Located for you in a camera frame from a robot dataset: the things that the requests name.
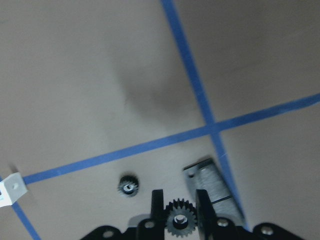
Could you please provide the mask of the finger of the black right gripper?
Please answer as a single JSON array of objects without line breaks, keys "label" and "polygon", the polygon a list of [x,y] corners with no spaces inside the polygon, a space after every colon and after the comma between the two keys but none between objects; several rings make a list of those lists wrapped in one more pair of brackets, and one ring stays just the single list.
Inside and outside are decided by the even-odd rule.
[{"label": "finger of the black right gripper", "polygon": [[195,192],[195,199],[199,239],[214,240],[217,215],[212,206],[208,192],[204,189],[197,189]]}]

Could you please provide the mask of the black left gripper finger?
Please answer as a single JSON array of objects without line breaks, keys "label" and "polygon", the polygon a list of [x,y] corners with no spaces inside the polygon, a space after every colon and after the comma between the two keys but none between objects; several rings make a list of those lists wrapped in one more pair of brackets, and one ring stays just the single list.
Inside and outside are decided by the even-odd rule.
[{"label": "black left gripper finger", "polygon": [[164,193],[162,189],[152,191],[150,218],[154,223],[152,230],[153,240],[165,239],[165,213],[164,213]]}]

